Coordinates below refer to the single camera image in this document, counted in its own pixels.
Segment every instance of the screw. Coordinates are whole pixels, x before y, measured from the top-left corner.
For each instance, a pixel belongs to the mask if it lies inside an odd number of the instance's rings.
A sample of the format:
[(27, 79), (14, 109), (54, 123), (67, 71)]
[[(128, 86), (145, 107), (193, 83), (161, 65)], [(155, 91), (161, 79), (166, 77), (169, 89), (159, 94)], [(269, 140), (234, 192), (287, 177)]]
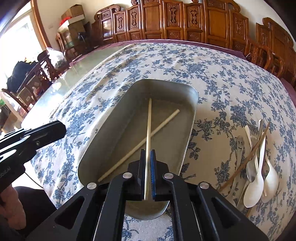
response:
[(168, 173), (164, 174), (164, 176), (166, 179), (172, 179), (174, 177), (174, 174), (168, 172)]
[(87, 184), (87, 188), (90, 189), (90, 190), (95, 189), (96, 188), (96, 183)]
[(206, 182), (202, 182), (201, 184), (200, 184), (200, 187), (202, 188), (202, 189), (208, 189), (209, 188), (209, 184), (208, 183), (206, 183)]
[(123, 178), (125, 178), (125, 179), (129, 179), (129, 178), (131, 178), (133, 175), (132, 175), (130, 172), (125, 172), (122, 176), (123, 176)]

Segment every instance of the black cable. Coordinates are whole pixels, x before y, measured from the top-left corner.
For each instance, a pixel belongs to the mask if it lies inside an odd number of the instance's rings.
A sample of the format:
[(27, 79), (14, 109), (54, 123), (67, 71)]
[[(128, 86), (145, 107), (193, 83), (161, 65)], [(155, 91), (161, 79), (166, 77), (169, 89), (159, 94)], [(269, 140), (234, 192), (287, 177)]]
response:
[(33, 182), (35, 182), (26, 172), (25, 172), (25, 174), (33, 181)]

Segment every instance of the purple cloth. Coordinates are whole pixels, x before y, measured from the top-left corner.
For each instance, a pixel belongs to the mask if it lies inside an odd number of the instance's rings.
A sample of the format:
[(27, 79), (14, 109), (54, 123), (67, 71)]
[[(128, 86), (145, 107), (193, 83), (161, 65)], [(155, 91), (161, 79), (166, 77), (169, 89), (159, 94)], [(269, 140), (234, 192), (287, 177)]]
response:
[(294, 90), (293, 86), (288, 81), (286, 81), (284, 78), (281, 78), (281, 83), (283, 84), (283, 86), (287, 90), (289, 96), (292, 99), (292, 102), (294, 103), (294, 105), (296, 107), (296, 91)]
[[(183, 40), (171, 40), (171, 39), (145, 39), (145, 40), (136, 40), (136, 41), (126, 41), (126, 42), (120, 42), (120, 43), (115, 43), (115, 44), (107, 44), (107, 45), (104, 45), (104, 46), (101, 46), (101, 47), (95, 49), (94, 51), (98, 51), (98, 50), (109, 48), (109, 47), (125, 46), (125, 45), (128, 45), (128, 44), (136, 44), (136, 43), (167, 43), (167, 44), (193, 45), (193, 46), (218, 50), (218, 51), (228, 53), (228, 54), (234, 55), (236, 57), (242, 58), (244, 60), (247, 60), (245, 58), (245, 56), (243, 55), (243, 53), (239, 52), (239, 51), (226, 49), (226, 48), (222, 48), (222, 47), (218, 47), (218, 46), (214, 46), (214, 45), (210, 45), (210, 44), (202, 44), (202, 43), (195, 43), (195, 42), (189, 42), (189, 41), (183, 41)], [(75, 63), (77, 63), (80, 60), (84, 59), (86, 56), (88, 56), (91, 53), (92, 52), (90, 52), (90, 53), (88, 53), (86, 55), (83, 55), (78, 60), (70, 63), (70, 66), (72, 67)]]

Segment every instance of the human hand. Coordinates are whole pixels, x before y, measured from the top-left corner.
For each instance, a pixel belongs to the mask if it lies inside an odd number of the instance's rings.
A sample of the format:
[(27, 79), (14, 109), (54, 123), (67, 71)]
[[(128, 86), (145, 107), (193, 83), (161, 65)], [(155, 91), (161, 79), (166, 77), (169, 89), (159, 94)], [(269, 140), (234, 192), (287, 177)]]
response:
[(25, 228), (26, 214), (12, 185), (0, 193), (0, 198), (4, 202), (3, 206), (0, 205), (0, 214), (7, 219), (9, 227), (17, 230)]

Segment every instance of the tablecloth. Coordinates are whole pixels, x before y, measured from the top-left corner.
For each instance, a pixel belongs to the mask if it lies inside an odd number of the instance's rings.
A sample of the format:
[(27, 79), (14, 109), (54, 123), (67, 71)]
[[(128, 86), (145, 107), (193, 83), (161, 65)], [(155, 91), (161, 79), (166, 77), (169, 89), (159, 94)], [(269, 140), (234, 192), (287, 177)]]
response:
[[(93, 137), (136, 81), (159, 79), (191, 85), (199, 92), (194, 126), (181, 176), (219, 188), (234, 173), (236, 138), (259, 119), (271, 122), (266, 151), (280, 183), (269, 203), (259, 201), (250, 220), (276, 239), (295, 211), (295, 106), (282, 83), (264, 69), (216, 50), (178, 44), (131, 44), (91, 70), (48, 117), (66, 125), (65, 138), (40, 149), (31, 163), (59, 208), (82, 188), (77, 169)], [(250, 147), (245, 145), (242, 161)], [(244, 185), (241, 172), (234, 198)], [(223, 191), (227, 195), (230, 187)], [(171, 213), (150, 221), (125, 216), (122, 240), (172, 241)]]

